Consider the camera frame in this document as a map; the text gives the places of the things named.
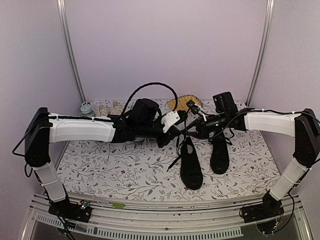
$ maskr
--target wire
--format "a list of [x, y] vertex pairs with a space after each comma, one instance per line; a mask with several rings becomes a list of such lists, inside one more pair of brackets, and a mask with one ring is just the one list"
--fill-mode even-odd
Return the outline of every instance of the wire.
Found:
[[63, 225], [64, 231], [65, 231], [64, 235], [69, 240], [76, 240], [75, 237], [72, 235], [71, 231], [68, 229], [68, 227], [72, 227], [72, 225], [65, 218], [63, 218], [63, 220], [61, 219], [61, 217], [57, 214], [57, 211], [55, 210], [54, 206], [52, 205], [52, 200], [50, 199], [48, 192], [46, 191], [46, 189], [44, 189], [44, 191], [48, 198], [49, 206], [52, 208], [52, 210], [54, 211], [54, 214], [57, 216], [57, 218]]
[[26, 163], [25, 165], [24, 165], [24, 174], [25, 174], [25, 176], [27, 177], [27, 178], [30, 178], [31, 177], [31, 174], [32, 174], [32, 172], [33, 172], [33, 168], [31, 168], [31, 170], [30, 170], [30, 172], [29, 172], [29, 174], [27, 173], [27, 166], [28, 166], [29, 164], [28, 163]]
[[49, 117], [45, 117], [45, 118], [41, 118], [37, 121], [34, 122], [34, 124], [25, 132], [24, 136], [20, 139], [20, 141], [15, 145], [15, 147], [12, 150], [12, 154], [19, 156], [19, 157], [25, 157], [25, 155], [20, 154], [20, 153], [16, 153], [17, 148], [21, 145], [21, 143], [25, 140], [25, 138], [27, 137], [27, 135], [41, 122], [48, 120]]
[[290, 194], [292, 188], [290, 189], [290, 191], [288, 192], [288, 195], [289, 197], [292, 199], [292, 212], [291, 212], [291, 215], [289, 217], [289, 219], [286, 221], [286, 223], [279, 229], [276, 229], [273, 233], [277, 233], [279, 231], [281, 231], [282, 229], [284, 229], [288, 224], [289, 222], [291, 221], [292, 217], [294, 216], [294, 212], [295, 212], [295, 200], [294, 198], [292, 197], [292, 195]]
[[177, 107], [178, 107], [178, 96], [177, 96], [175, 90], [174, 90], [172, 87], [170, 87], [170, 86], [168, 86], [167, 84], [162, 83], [162, 82], [149, 82], [149, 83], [146, 83], [146, 84], [138, 87], [136, 90], [134, 90], [134, 92], [130, 95], [130, 97], [129, 97], [128, 100], [126, 101], [126, 103], [125, 103], [125, 105], [124, 105], [124, 108], [123, 108], [123, 110], [122, 110], [122, 112], [121, 112], [121, 114], [120, 114], [120, 116], [119, 116], [118, 119], [121, 119], [121, 118], [124, 117], [124, 114], [125, 114], [125, 112], [126, 112], [126, 109], [127, 109], [128, 105], [129, 105], [131, 99], [134, 97], [134, 95], [135, 95], [139, 90], [141, 90], [141, 89], [143, 89], [143, 88], [145, 88], [145, 87], [151, 86], [151, 85], [160, 85], [160, 86], [163, 86], [163, 87], [171, 90], [171, 92], [172, 92], [173, 95], [174, 95], [174, 100], [175, 100], [174, 108], [173, 108], [172, 111], [174, 111], [174, 110], [177, 109]]

